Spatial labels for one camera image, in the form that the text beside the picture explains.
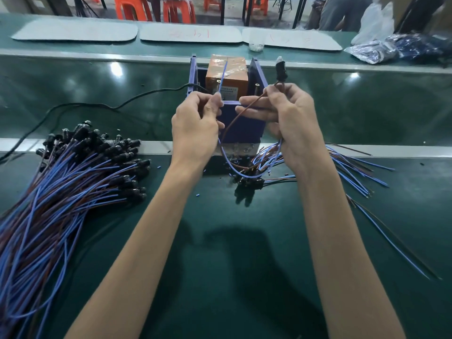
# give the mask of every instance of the cardboard box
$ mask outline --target cardboard box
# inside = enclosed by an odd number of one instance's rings
[[[217,91],[217,80],[222,79],[226,61],[222,97],[225,101],[238,101],[240,97],[246,96],[248,91],[248,69],[244,57],[212,55],[206,74],[206,89],[212,94]]]

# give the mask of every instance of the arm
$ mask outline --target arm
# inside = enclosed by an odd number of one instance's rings
[[[268,119],[284,141],[281,152],[298,180],[315,277],[332,339],[405,338],[367,255],[339,175],[325,148],[314,101],[295,85],[274,86],[247,117]],[[240,102],[249,104],[252,98]]]
[[[126,245],[65,339],[138,338],[187,198],[217,146],[219,94],[191,93],[173,116],[171,165]]]

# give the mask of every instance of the person's right hand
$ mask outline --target person's right hand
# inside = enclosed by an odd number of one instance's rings
[[[305,178],[308,174],[307,162],[315,157],[325,157],[322,132],[315,115],[314,100],[297,85],[285,84],[282,93],[274,85],[265,88],[267,97],[262,97],[242,115],[252,119],[268,121],[268,129],[277,138],[283,138],[281,152],[286,165],[297,175]],[[258,96],[243,96],[240,103],[249,105]],[[237,113],[245,107],[237,106]]]

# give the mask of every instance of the white label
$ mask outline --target white label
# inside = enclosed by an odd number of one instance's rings
[[[237,101],[237,93],[239,89],[237,87],[225,87],[222,85],[220,91],[222,93],[222,99],[225,101]]]
[[[36,7],[45,8],[44,3],[41,0],[31,0]]]

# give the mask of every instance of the white board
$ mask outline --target white board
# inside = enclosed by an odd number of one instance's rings
[[[104,19],[42,18],[26,24],[11,36],[16,40],[128,41],[135,39],[138,27],[128,22]]]
[[[241,43],[242,34],[233,26],[147,22],[140,24],[140,39],[190,43]]]
[[[244,28],[242,38],[245,43],[250,42],[252,28]],[[329,35],[316,31],[274,30],[267,29],[266,46],[293,47],[296,49],[342,51],[339,45]]]

